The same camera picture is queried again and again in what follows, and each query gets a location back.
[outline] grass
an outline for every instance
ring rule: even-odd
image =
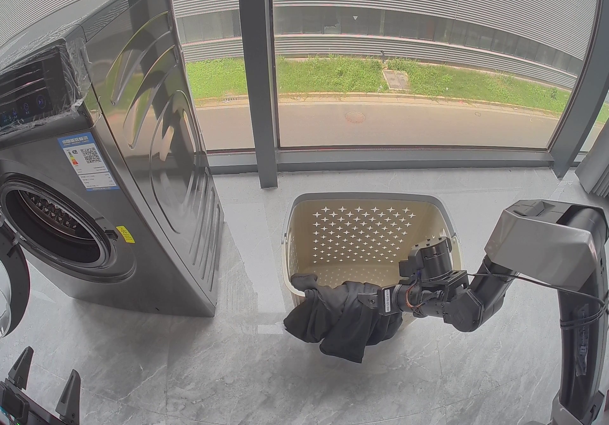
[[[434,97],[501,102],[543,109],[560,114],[570,92],[515,78],[445,65],[427,65],[408,59],[391,59],[387,68],[408,74],[410,91]],[[187,64],[195,99],[223,98],[247,94],[246,70],[241,58],[221,58]],[[277,84],[280,93],[387,92],[383,67],[374,59],[344,56],[309,57],[287,60],[277,57]],[[604,104],[598,122],[609,118]]]
[[[277,58],[279,93],[383,92],[389,90],[380,62],[346,56]]]
[[[501,102],[560,113],[571,94],[568,90],[543,86],[511,75],[466,68],[424,65],[406,59],[389,60],[387,66],[408,74],[413,94],[430,97]]]
[[[187,64],[193,97],[206,99],[247,94],[243,58],[218,58]]]

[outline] washing machine control panel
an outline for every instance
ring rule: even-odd
[[[66,97],[58,52],[0,72],[0,132],[60,112]]]

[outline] energy label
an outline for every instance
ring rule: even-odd
[[[90,132],[57,138],[57,141],[88,191],[118,189]]]

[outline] qr code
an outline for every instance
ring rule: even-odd
[[[99,158],[97,154],[97,149],[95,147],[84,147],[80,150],[82,155],[85,157],[85,161],[87,164],[91,163],[100,163],[102,160]]]

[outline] building window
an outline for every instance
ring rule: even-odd
[[[239,10],[178,18],[180,40],[196,43],[241,36]],[[354,34],[416,39],[491,50],[579,74],[582,61],[537,41],[463,21],[399,10],[342,6],[278,6],[275,34]]]
[[[178,18],[183,43],[219,40],[241,36],[239,10],[222,10]]]

